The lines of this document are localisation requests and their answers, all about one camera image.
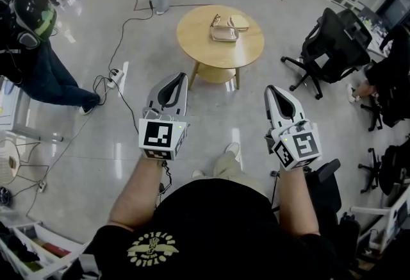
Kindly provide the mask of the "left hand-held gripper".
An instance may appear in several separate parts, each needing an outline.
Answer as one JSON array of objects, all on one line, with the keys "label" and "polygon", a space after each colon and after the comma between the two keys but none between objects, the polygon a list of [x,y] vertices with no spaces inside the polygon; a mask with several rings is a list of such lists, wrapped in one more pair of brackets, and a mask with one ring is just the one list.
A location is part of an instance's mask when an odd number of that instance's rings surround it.
[{"label": "left hand-held gripper", "polygon": [[186,113],[188,76],[184,72],[171,74],[149,92],[143,117],[139,119],[138,146],[152,160],[173,161],[187,136],[188,124],[174,119]]}]

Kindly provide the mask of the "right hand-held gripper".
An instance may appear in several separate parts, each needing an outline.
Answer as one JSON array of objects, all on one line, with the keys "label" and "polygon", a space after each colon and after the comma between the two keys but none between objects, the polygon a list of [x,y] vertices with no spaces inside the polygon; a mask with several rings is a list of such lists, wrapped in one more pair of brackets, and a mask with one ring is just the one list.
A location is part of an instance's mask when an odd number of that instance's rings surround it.
[{"label": "right hand-held gripper", "polygon": [[322,155],[317,124],[304,118],[298,99],[289,91],[268,85],[264,93],[266,116],[272,127],[296,122],[287,128],[270,129],[265,135],[268,153],[277,156],[281,168],[302,168]]}]

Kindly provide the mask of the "person's left forearm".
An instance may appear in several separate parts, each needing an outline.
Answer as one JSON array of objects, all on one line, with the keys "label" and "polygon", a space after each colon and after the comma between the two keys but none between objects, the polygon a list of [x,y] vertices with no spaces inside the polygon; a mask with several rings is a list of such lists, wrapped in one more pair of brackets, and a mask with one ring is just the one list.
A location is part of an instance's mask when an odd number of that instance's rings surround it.
[{"label": "person's left forearm", "polygon": [[163,167],[160,160],[140,158],[113,205],[108,224],[135,231],[154,215]]}]

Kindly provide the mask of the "person's right forearm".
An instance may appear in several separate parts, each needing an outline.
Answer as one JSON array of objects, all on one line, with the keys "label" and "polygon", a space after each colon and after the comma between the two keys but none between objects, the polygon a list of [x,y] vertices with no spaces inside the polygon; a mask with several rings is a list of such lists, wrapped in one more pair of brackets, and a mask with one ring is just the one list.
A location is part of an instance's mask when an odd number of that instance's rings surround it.
[{"label": "person's right forearm", "polygon": [[293,236],[319,235],[319,225],[302,168],[280,169],[279,223]]}]

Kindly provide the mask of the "round wooden table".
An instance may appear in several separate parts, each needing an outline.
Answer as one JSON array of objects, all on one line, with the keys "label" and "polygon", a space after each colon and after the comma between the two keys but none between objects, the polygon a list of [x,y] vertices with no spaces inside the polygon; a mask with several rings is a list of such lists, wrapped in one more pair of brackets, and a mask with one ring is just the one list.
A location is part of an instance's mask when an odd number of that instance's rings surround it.
[{"label": "round wooden table", "polygon": [[[216,16],[226,26],[233,15],[240,15],[249,28],[240,31],[236,42],[218,42],[211,38],[211,25]],[[222,84],[235,80],[240,88],[241,69],[255,62],[262,54],[265,38],[258,24],[246,13],[223,5],[200,6],[189,11],[177,26],[177,40],[182,50],[194,61],[188,82],[191,88],[198,76],[208,83]]]}]

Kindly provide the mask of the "black mesh office chair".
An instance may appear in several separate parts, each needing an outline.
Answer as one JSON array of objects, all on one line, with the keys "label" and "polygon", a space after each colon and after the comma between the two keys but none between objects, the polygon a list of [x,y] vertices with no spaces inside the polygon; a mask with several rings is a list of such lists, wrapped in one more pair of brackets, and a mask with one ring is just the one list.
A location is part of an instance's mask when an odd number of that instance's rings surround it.
[{"label": "black mesh office chair", "polygon": [[311,78],[317,90],[315,98],[321,99],[320,81],[328,84],[339,82],[371,62],[368,54],[371,41],[370,32],[352,10],[336,13],[326,8],[305,38],[300,58],[281,58],[282,62],[288,61],[305,71],[289,90],[296,90],[307,78]]}]

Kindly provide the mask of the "person's beige trousers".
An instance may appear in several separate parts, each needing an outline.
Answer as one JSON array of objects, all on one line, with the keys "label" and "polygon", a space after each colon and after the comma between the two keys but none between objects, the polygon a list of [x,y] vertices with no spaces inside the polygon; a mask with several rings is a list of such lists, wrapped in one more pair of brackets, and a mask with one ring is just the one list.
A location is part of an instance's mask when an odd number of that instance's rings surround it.
[{"label": "person's beige trousers", "polygon": [[247,186],[267,197],[261,183],[256,178],[244,173],[240,162],[236,160],[232,151],[227,151],[218,158],[213,169],[213,177]]}]

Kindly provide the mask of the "person's black printed t-shirt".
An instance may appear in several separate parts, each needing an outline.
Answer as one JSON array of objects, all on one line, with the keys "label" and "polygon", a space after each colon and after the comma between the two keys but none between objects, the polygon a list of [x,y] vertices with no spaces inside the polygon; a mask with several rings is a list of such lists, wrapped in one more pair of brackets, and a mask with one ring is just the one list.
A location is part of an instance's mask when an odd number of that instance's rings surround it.
[{"label": "person's black printed t-shirt", "polygon": [[330,241],[292,237],[265,196],[223,179],[177,189],[139,230],[103,226],[85,252],[101,280],[353,280]]}]

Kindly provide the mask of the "large dark display screen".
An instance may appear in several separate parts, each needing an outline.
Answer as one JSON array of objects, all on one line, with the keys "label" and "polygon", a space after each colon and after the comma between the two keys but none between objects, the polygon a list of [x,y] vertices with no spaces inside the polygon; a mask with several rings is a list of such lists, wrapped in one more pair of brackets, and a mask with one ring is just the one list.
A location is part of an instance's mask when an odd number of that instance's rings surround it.
[{"label": "large dark display screen", "polygon": [[376,14],[386,29],[392,29],[410,19],[410,0],[385,0]]}]

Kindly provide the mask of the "white side table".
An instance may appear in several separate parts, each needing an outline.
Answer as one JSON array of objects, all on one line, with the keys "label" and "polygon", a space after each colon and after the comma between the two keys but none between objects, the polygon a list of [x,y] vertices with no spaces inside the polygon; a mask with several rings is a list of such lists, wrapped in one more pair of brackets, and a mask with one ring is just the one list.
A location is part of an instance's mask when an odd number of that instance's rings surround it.
[{"label": "white side table", "polygon": [[29,104],[31,99],[19,87],[7,79],[1,80],[0,131],[8,131],[38,141],[62,142],[58,133],[48,133],[29,127]]}]

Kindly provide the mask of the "black green dome backpack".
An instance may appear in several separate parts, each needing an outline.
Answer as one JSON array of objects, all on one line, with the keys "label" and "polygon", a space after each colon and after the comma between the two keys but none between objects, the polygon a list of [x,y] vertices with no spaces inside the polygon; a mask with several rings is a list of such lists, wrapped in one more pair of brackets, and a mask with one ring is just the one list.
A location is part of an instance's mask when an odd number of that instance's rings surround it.
[{"label": "black green dome backpack", "polygon": [[49,39],[57,18],[49,0],[13,0],[13,10],[20,44],[34,49]]}]

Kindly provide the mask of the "white storage cart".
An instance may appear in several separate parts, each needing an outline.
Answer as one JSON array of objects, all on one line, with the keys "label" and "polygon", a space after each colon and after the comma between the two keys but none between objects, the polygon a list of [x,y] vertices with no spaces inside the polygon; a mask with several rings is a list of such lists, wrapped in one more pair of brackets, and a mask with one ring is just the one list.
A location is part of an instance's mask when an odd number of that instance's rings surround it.
[{"label": "white storage cart", "polygon": [[62,280],[85,247],[40,223],[14,227],[0,223],[0,280]]}]

